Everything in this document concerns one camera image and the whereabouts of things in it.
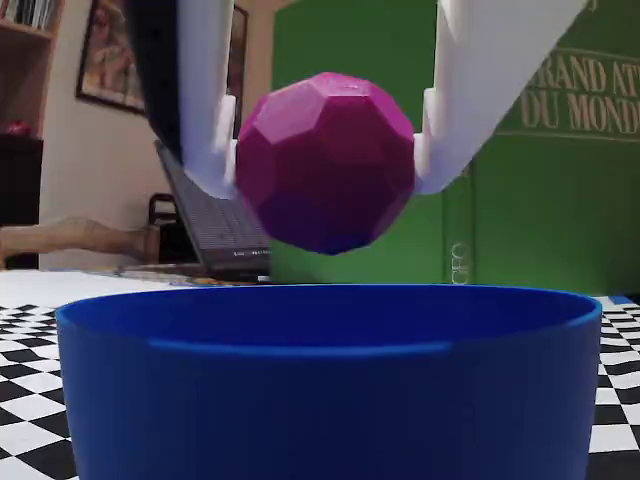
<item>picture frame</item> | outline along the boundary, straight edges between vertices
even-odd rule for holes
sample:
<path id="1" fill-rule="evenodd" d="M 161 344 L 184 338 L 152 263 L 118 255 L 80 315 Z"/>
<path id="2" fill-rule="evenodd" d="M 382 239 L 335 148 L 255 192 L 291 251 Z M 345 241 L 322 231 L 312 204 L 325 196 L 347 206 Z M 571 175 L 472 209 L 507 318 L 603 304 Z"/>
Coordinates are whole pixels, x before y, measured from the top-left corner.
<path id="1" fill-rule="evenodd" d="M 123 0 L 93 0 L 87 20 L 76 98 L 144 115 L 144 99 L 129 45 Z M 249 14 L 235 7 L 228 92 L 237 98 L 237 136 L 242 121 Z"/>

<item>black and white checkerboard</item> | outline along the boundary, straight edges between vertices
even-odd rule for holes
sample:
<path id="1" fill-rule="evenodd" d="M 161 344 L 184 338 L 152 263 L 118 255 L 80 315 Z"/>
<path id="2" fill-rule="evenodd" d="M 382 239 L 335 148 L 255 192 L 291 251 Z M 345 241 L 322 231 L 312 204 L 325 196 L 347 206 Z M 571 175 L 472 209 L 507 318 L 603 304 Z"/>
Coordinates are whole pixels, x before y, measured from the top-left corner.
<path id="1" fill-rule="evenodd" d="M 77 479 L 53 309 L 0 307 L 0 479 Z M 640 478 L 640 307 L 609 307 L 588 480 Z"/>

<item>blue bowl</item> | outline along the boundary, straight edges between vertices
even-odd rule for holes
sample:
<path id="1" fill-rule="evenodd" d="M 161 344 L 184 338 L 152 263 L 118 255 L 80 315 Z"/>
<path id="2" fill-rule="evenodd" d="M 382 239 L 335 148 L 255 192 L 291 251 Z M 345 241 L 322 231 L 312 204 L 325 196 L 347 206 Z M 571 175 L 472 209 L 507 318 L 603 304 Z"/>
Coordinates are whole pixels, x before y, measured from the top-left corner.
<path id="1" fill-rule="evenodd" d="M 82 480 L 584 480 L 600 304 L 219 287 L 58 311 Z"/>

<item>magenta ball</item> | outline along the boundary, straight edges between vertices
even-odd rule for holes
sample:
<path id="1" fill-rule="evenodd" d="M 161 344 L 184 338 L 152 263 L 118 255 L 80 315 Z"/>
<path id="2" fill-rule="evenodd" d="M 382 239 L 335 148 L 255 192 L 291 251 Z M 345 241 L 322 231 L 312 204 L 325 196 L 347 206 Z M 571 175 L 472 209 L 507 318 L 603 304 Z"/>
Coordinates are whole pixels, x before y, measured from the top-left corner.
<path id="1" fill-rule="evenodd" d="M 413 126 L 381 88 L 324 73 L 263 98 L 238 139 L 236 184 L 273 238 L 365 247 L 414 189 Z"/>

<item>green book cover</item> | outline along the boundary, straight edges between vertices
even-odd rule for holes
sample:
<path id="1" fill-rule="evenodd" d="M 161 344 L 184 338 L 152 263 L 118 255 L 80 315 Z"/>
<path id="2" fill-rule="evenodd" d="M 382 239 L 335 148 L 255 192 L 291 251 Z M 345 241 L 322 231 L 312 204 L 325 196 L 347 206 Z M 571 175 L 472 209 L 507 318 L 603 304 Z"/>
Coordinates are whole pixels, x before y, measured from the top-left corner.
<path id="1" fill-rule="evenodd" d="M 474 283 L 473 165 L 443 193 L 444 282 Z"/>
<path id="2" fill-rule="evenodd" d="M 638 14 L 637 0 L 589 0 L 467 175 L 416 197 L 370 248 L 331 258 L 274 245 L 275 280 L 464 283 L 464 272 L 640 291 Z M 419 131 L 435 20 L 436 0 L 301 0 L 277 15 L 273 86 L 322 71 L 368 78 Z"/>

